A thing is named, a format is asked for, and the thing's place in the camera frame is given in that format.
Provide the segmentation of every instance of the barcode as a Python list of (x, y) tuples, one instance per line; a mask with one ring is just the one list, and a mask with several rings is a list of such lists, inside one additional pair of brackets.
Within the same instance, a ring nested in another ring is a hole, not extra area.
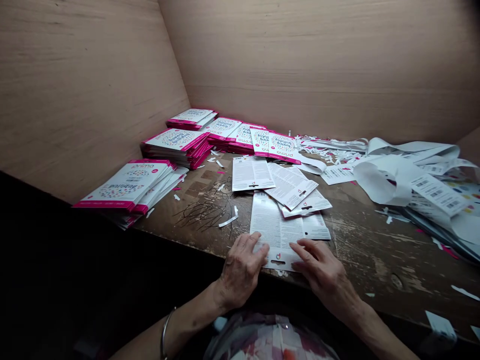
[(425, 185), (425, 184), (428, 183), (428, 182), (429, 182), (428, 180), (423, 180), (423, 181), (419, 182), (419, 183), (417, 184), (417, 186), (418, 186), (418, 187), (421, 187), (422, 185)]
[(434, 197), (436, 197), (437, 195), (440, 195), (440, 194), (443, 193), (443, 192), (444, 192), (443, 190), (437, 190), (437, 191), (435, 191), (435, 192), (432, 192), (432, 193), (430, 194), (430, 196), (431, 196), (432, 198), (434, 198)]
[(455, 205), (458, 205), (458, 204), (460, 204), (460, 201), (454, 201), (454, 202), (449, 203), (446, 207), (449, 208), (449, 209), (451, 209), (451, 208), (453, 208)]

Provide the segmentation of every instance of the barcode label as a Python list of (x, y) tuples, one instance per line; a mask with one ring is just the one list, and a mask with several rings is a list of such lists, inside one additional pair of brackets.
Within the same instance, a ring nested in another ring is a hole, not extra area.
[(450, 217), (458, 214), (468, 206), (467, 200), (460, 194), (431, 175), (419, 176), (412, 180), (410, 185), (416, 193), (419, 193), (425, 200), (439, 207)]

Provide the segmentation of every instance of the patterned clothing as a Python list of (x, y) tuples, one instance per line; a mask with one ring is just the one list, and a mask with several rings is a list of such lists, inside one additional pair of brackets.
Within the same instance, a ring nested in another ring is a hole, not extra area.
[(212, 339), (204, 360), (338, 360), (335, 351), (286, 316), (238, 313)]

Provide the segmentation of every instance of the right hand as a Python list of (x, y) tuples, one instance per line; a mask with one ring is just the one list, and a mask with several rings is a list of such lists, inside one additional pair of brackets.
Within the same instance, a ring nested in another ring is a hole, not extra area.
[(353, 331), (358, 330), (369, 306), (355, 291), (343, 264), (323, 241), (303, 238), (291, 242), (290, 247), (303, 260), (293, 263), (293, 269), (306, 277), (328, 311)]

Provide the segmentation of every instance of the left hand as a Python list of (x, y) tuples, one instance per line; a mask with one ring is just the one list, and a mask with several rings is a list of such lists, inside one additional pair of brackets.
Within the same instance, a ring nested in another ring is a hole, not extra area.
[(215, 284), (215, 302), (226, 312), (242, 307), (257, 287), (260, 269), (267, 263), (270, 246), (263, 244), (257, 251), (258, 231), (236, 238), (228, 252), (220, 278)]

